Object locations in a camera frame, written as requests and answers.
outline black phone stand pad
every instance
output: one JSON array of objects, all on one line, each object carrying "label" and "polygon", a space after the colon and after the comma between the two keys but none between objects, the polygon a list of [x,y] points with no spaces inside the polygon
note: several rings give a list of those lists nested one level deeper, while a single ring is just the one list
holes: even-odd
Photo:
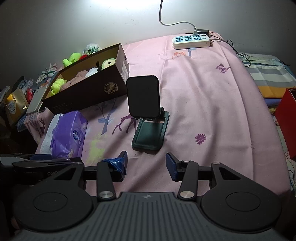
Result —
[{"label": "black phone stand pad", "polygon": [[140,118],[133,148],[160,150],[170,115],[160,107],[158,78],[154,75],[129,77],[126,87],[130,115]]},{"label": "black phone stand pad", "polygon": [[141,118],[131,145],[138,149],[160,150],[170,114],[160,107],[160,116],[155,120]]}]

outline silver bolt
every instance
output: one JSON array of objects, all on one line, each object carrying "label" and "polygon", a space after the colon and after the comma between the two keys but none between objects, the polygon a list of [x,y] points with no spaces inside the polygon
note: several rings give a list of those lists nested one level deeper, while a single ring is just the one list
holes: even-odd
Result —
[{"label": "silver bolt", "polygon": [[99,196],[101,198],[110,198],[110,197],[113,197],[114,194],[112,192],[110,192],[110,191],[102,191],[102,192],[99,193]]},{"label": "silver bolt", "polygon": [[183,198],[192,198],[194,197],[194,193],[191,191],[183,191],[180,193],[180,196]]}]

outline power strip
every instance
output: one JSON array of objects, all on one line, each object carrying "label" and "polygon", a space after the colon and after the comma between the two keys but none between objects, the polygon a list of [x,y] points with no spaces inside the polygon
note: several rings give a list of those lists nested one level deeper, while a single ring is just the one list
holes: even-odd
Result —
[{"label": "power strip", "polygon": [[210,46],[210,38],[206,34],[177,36],[172,39],[175,49],[202,48]]}]

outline gray wall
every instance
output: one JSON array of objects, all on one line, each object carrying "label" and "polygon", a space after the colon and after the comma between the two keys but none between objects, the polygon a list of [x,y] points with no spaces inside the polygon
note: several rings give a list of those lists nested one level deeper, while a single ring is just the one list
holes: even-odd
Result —
[{"label": "gray wall", "polygon": [[[121,42],[186,33],[162,26],[160,0],[6,0],[0,5],[0,88],[37,79],[49,63]],[[189,21],[232,39],[239,51],[276,55],[296,73],[296,4],[291,0],[164,0],[165,23]]]}]

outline red box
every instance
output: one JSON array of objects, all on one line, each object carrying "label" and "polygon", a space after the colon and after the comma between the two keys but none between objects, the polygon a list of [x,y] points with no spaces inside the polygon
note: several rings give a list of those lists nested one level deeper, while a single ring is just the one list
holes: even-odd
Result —
[{"label": "red box", "polygon": [[286,89],[274,115],[281,127],[291,159],[296,158],[296,88]]}]

